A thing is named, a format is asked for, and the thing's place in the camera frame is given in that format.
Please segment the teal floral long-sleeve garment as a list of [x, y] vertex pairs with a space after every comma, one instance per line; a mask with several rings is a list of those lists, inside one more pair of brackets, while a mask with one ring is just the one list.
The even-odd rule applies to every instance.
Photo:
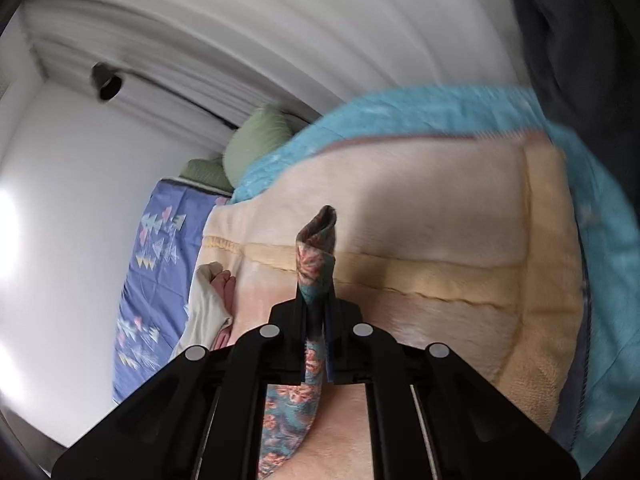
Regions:
[[295, 304], [305, 315], [304, 378], [296, 386], [267, 388], [257, 466], [259, 479], [268, 478], [292, 458], [317, 415], [326, 360], [321, 300], [333, 289], [336, 220], [335, 209], [326, 205], [296, 236]]

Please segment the grey folded garment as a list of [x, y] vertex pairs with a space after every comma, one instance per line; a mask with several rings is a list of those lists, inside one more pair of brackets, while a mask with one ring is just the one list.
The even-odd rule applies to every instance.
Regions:
[[228, 318], [210, 282], [223, 270], [226, 269], [219, 262], [202, 264], [196, 269], [189, 295], [188, 319], [171, 352], [171, 359], [196, 344], [213, 350], [214, 339]]

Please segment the pink folded garment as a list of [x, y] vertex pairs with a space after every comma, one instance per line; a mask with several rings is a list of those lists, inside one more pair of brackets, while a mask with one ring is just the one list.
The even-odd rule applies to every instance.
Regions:
[[224, 321], [224, 324], [222, 324], [222, 327], [216, 335], [212, 345], [213, 350], [219, 350], [229, 343], [231, 335], [236, 278], [229, 270], [223, 270], [212, 279], [210, 284], [218, 298], [222, 301], [224, 312], [226, 312], [228, 318], [228, 320]]

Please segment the blue tree-print sheet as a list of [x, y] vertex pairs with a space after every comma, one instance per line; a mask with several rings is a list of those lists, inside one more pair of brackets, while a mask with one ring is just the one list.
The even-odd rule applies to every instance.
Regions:
[[119, 404], [170, 359], [210, 212], [228, 202], [184, 181], [157, 182], [138, 223], [120, 295], [112, 399]]

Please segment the cream peach plush blanket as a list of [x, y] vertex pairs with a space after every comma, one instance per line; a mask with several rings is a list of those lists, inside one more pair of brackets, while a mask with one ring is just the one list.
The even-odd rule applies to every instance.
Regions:
[[[582, 258], [561, 153], [521, 139], [341, 142], [266, 192], [218, 206], [198, 265], [236, 278], [230, 346], [295, 300], [295, 242], [337, 214], [333, 289], [364, 322], [424, 349], [442, 342], [548, 436], [582, 322]], [[303, 443], [266, 479], [376, 479], [366, 388], [330, 381]]]

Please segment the teal striped bed sheet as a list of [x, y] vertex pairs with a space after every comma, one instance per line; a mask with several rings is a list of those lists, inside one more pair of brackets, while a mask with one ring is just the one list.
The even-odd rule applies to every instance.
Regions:
[[590, 320], [582, 329], [588, 358], [570, 373], [575, 403], [553, 429], [582, 472], [603, 457], [639, 399], [639, 225], [620, 186], [576, 134], [544, 117], [533, 90], [500, 87], [397, 88], [337, 107], [250, 165], [232, 200], [264, 192], [285, 169], [330, 143], [434, 132], [541, 129], [566, 156], [570, 194], [587, 267]]

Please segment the dark green pillow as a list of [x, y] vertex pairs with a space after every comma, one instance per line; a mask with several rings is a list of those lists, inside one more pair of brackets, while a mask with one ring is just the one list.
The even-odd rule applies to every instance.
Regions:
[[189, 160], [180, 172], [180, 178], [207, 185], [211, 188], [218, 188], [218, 190], [227, 193], [232, 193], [234, 190], [233, 185], [224, 172], [221, 157]]

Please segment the light green pillow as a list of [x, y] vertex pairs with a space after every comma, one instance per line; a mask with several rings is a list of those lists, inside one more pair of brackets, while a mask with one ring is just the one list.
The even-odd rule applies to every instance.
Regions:
[[271, 105], [258, 107], [232, 134], [222, 155], [222, 166], [231, 185], [237, 188], [251, 164], [280, 148], [292, 136], [280, 110]]

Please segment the black floor lamp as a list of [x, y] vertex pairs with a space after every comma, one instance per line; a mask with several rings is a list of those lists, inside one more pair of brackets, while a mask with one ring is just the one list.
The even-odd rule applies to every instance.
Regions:
[[212, 110], [209, 110], [200, 103], [184, 96], [180, 92], [167, 87], [166, 84], [162, 84], [161, 82], [146, 76], [145, 74], [136, 72], [135, 70], [130, 70], [130, 68], [117, 67], [105, 62], [96, 63], [91, 67], [90, 82], [93, 90], [96, 92], [98, 100], [102, 103], [106, 103], [115, 99], [120, 90], [122, 90], [126, 76], [133, 76], [134, 78], [140, 79], [147, 84], [150, 84], [152, 87], [165, 91], [171, 96], [195, 106], [202, 112], [215, 118], [217, 122], [221, 123], [221, 125], [224, 125], [231, 130], [239, 129], [239, 126], [230, 122], [230, 120], [216, 114]]

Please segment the white pleated curtain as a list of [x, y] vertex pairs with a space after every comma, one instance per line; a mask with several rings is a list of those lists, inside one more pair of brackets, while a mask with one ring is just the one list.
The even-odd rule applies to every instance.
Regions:
[[84, 84], [131, 67], [240, 122], [262, 101], [314, 116], [363, 93], [527, 80], [510, 0], [24, 0], [44, 66]]

